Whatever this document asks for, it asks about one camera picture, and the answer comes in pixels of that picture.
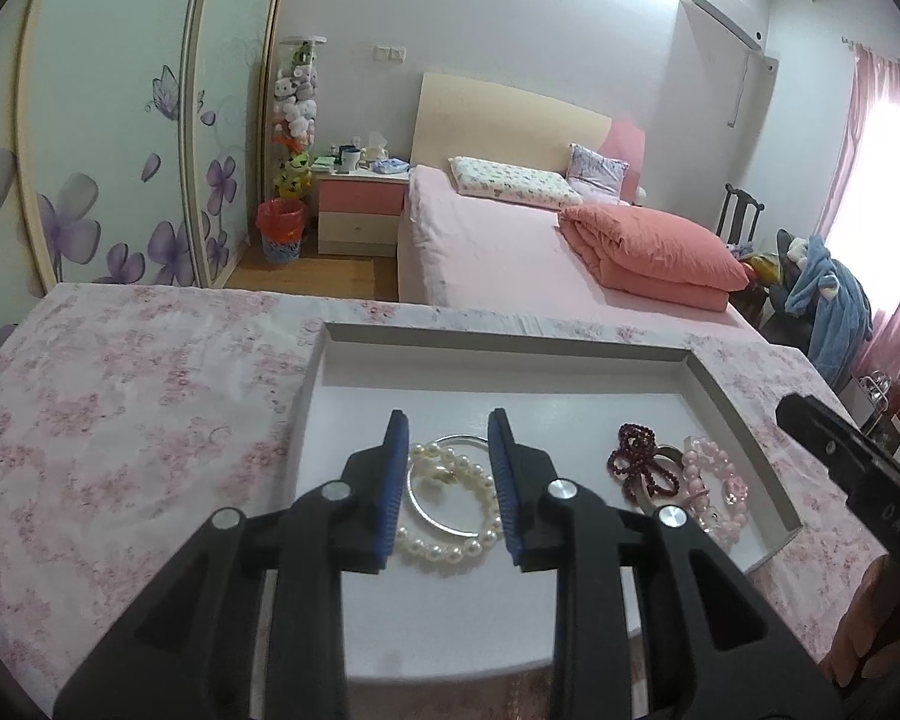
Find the silver screw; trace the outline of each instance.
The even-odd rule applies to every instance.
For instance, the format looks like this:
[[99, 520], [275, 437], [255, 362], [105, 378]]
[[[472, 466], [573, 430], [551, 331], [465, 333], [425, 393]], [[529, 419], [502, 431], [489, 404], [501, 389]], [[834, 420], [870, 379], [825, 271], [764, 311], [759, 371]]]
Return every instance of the silver screw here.
[[240, 524], [240, 512], [237, 509], [220, 509], [210, 522], [218, 531], [228, 531]]
[[562, 501], [577, 497], [577, 486], [567, 479], [554, 479], [547, 485], [547, 492]]
[[687, 524], [687, 512], [684, 512], [679, 506], [664, 506], [656, 513], [656, 516], [668, 528], [682, 528]]
[[350, 498], [350, 485], [346, 482], [328, 482], [320, 494], [328, 501], [346, 501]]

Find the white tray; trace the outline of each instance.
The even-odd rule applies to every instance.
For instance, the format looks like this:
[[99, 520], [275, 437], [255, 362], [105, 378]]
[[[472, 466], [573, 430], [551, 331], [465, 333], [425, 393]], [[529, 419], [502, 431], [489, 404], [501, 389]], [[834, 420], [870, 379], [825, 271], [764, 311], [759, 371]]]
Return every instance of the white tray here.
[[[335, 479], [349, 455], [379, 445], [393, 409], [410, 441], [487, 435], [506, 409], [519, 443], [546, 450], [559, 474], [627, 508], [607, 473], [623, 422], [682, 447], [708, 436], [751, 487], [751, 525], [730, 557], [751, 571], [800, 528], [756, 440], [703, 365], [685, 349], [398, 327], [328, 324], [296, 410], [289, 498]], [[462, 449], [480, 459], [481, 450]], [[434, 511], [479, 524], [473, 499], [453, 488]], [[631, 581], [628, 623], [639, 631]], [[343, 635], [352, 680], [485, 678], [549, 664], [554, 572], [521, 574], [500, 542], [480, 562], [421, 566], [399, 552], [379, 576], [343, 575]]]

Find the headboard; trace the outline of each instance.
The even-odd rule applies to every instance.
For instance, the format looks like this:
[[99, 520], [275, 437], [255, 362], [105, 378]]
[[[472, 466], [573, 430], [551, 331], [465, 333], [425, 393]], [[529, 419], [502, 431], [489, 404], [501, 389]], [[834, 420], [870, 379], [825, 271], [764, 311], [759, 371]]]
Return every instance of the headboard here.
[[630, 162], [622, 196], [636, 195], [644, 134], [632, 124], [490, 81], [423, 76], [413, 165], [447, 170], [450, 157], [468, 156], [564, 172], [570, 143]]

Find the trash can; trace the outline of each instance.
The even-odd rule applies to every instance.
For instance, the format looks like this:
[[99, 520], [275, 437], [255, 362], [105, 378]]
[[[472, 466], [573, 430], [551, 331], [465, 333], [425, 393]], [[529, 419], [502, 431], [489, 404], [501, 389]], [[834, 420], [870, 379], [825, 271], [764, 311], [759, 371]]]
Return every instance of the trash can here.
[[299, 199], [268, 200], [257, 208], [257, 229], [264, 257], [272, 265], [285, 265], [300, 257], [300, 241], [307, 224], [307, 206]]

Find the pink drawer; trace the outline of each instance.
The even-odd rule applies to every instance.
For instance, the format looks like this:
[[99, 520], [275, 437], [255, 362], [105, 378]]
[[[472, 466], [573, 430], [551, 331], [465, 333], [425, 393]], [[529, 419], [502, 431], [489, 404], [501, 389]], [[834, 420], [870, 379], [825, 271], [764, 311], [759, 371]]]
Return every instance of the pink drawer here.
[[380, 214], [398, 217], [403, 212], [405, 184], [382, 181], [330, 180], [320, 182], [321, 211], [344, 214]]

